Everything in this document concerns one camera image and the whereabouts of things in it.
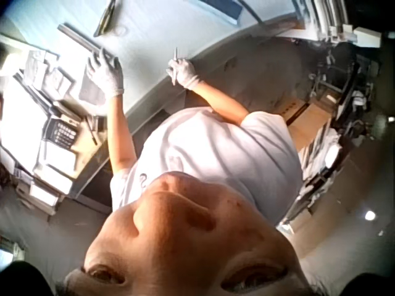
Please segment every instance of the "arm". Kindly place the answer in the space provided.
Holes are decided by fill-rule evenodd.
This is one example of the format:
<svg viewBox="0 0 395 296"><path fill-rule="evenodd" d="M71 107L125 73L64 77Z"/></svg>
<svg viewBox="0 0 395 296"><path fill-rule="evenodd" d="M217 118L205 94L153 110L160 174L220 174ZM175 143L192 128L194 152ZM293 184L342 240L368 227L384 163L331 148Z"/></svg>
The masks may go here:
<svg viewBox="0 0 395 296"><path fill-rule="evenodd" d="M167 73L171 77L175 71L178 83L200 95L227 122L240 125L249 114L239 102L202 81L191 62L183 59L170 60L168 65L170 68L167 69Z"/></svg>
<svg viewBox="0 0 395 296"><path fill-rule="evenodd" d="M240 125L249 114L238 101L204 81L199 82L193 91L205 99L229 123Z"/></svg>
<svg viewBox="0 0 395 296"><path fill-rule="evenodd" d="M107 114L109 153L114 174L124 168L132 167L137 161L122 103L122 95L113 97L109 102Z"/></svg>
<svg viewBox="0 0 395 296"><path fill-rule="evenodd" d="M101 88L108 102L107 125L109 154L114 174L129 168L137 161L133 140L129 133L128 122L123 114L123 74L118 58L114 65L108 61L104 50L99 60L95 54L88 59L88 77Z"/></svg>

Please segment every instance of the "calculator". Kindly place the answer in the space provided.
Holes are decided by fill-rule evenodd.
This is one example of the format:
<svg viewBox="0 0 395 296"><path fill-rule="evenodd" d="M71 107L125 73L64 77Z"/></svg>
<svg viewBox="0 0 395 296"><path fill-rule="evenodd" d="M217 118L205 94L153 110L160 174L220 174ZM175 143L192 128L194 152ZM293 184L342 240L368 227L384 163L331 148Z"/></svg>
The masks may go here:
<svg viewBox="0 0 395 296"><path fill-rule="evenodd" d="M77 132L72 125L63 120L50 118L45 132L45 139L61 148L70 149L75 143Z"/></svg>

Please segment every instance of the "white latex glove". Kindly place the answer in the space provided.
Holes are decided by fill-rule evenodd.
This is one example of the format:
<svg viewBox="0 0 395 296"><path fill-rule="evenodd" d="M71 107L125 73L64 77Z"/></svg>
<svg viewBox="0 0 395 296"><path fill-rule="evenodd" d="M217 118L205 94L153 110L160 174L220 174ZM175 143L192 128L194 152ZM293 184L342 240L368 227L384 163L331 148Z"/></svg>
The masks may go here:
<svg viewBox="0 0 395 296"><path fill-rule="evenodd" d="M92 52L86 65L87 76L104 92L106 99L124 93L122 67L117 57L114 58L114 66L108 61L104 49L99 53L99 60Z"/></svg>
<svg viewBox="0 0 395 296"><path fill-rule="evenodd" d="M193 90L199 84L200 77L196 74L192 63L185 59L170 60L168 62L170 68L166 70L170 77L173 77L174 71L176 73L177 82L184 88Z"/></svg>

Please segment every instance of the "hair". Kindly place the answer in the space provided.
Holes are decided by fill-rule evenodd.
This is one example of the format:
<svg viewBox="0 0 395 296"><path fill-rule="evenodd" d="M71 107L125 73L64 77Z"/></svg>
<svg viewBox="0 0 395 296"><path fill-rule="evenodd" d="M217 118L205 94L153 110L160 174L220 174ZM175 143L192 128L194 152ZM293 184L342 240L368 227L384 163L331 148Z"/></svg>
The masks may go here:
<svg viewBox="0 0 395 296"><path fill-rule="evenodd" d="M56 284L56 296L84 296L78 295L74 291L68 289L63 283ZM312 285L310 289L301 291L298 296L329 296L328 291L322 284Z"/></svg>

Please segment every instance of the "nose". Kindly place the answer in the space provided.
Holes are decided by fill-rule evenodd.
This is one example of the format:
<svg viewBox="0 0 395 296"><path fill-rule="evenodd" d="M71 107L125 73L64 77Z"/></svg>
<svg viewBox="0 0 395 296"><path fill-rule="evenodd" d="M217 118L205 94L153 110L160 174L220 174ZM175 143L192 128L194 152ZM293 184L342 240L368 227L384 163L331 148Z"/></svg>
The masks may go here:
<svg viewBox="0 0 395 296"><path fill-rule="evenodd" d="M208 208L174 192L155 192L139 203L133 221L140 235L201 234L215 229L215 218Z"/></svg>

